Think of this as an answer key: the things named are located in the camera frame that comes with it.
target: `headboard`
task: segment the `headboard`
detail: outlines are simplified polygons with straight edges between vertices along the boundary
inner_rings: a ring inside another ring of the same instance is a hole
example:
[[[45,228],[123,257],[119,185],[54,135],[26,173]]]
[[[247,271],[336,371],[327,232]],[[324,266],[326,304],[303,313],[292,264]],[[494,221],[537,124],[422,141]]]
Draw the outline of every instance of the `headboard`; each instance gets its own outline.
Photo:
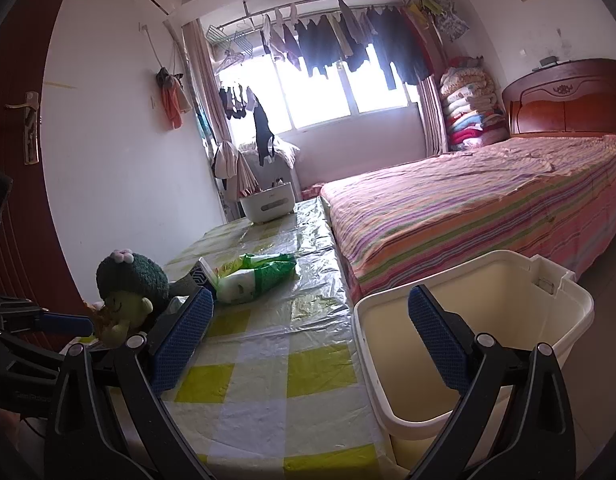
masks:
[[[571,61],[533,72],[502,94],[513,136],[616,134],[616,60]]]

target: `white plastic basket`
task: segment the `white plastic basket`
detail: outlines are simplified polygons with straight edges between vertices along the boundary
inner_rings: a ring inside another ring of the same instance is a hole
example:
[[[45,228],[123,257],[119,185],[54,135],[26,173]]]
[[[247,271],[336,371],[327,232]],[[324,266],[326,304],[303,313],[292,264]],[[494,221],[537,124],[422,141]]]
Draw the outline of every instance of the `white plastic basket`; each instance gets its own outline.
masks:
[[[563,366],[594,317],[591,295],[574,278],[573,272],[541,256],[495,251],[357,304],[355,343],[373,410],[392,437],[398,463],[399,448],[422,451],[429,445],[413,447],[400,440],[436,436],[458,399],[443,383],[408,317],[412,287],[426,285],[445,310],[460,314],[473,332],[488,332],[503,346],[530,350],[539,342],[552,345]],[[509,395],[510,388],[502,388],[489,423],[494,433]],[[401,462],[411,465],[407,459]]]
[[[269,222],[294,209],[293,185],[290,182],[240,199],[243,212],[255,224]]]

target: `black cable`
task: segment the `black cable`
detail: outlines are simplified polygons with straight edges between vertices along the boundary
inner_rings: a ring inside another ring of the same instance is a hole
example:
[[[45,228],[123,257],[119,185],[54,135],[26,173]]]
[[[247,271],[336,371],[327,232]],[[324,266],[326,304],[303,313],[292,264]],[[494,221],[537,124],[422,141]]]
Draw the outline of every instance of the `black cable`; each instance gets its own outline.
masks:
[[[28,422],[28,420],[26,418],[22,418],[21,420],[23,420],[26,423],[26,426],[28,426],[30,428],[30,431],[32,431],[34,434],[36,434],[38,437],[40,438],[46,438],[45,435],[42,435],[41,433],[39,433],[35,428],[32,427],[32,424],[30,424]]]

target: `stack of folded blankets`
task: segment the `stack of folded blankets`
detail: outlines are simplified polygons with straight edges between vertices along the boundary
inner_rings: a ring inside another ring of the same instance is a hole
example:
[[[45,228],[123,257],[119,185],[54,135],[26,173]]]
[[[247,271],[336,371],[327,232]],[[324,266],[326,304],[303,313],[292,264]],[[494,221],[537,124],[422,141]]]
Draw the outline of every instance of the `stack of folded blankets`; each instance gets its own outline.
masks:
[[[510,134],[495,85],[480,59],[462,58],[441,78],[439,91],[450,150],[459,152],[506,140]]]

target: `window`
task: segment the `window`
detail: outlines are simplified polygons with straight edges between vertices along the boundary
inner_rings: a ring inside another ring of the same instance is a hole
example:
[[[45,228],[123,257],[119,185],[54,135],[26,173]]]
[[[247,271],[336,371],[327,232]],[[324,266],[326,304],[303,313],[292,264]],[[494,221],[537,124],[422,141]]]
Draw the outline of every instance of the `window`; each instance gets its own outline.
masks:
[[[417,103],[417,87],[403,84],[392,64],[397,88],[388,89],[373,46],[368,45],[367,50],[370,63],[365,62],[355,72],[351,72],[345,62],[337,63],[326,67],[327,78],[317,70],[308,77],[304,58],[299,60],[302,68],[299,71],[288,61],[273,62],[270,56],[254,57],[230,66],[221,70],[218,78],[224,88],[234,88],[237,93],[241,83],[244,98],[245,87],[249,85],[264,107],[274,134]],[[231,119],[229,124],[237,145],[255,139],[252,114],[243,119]]]

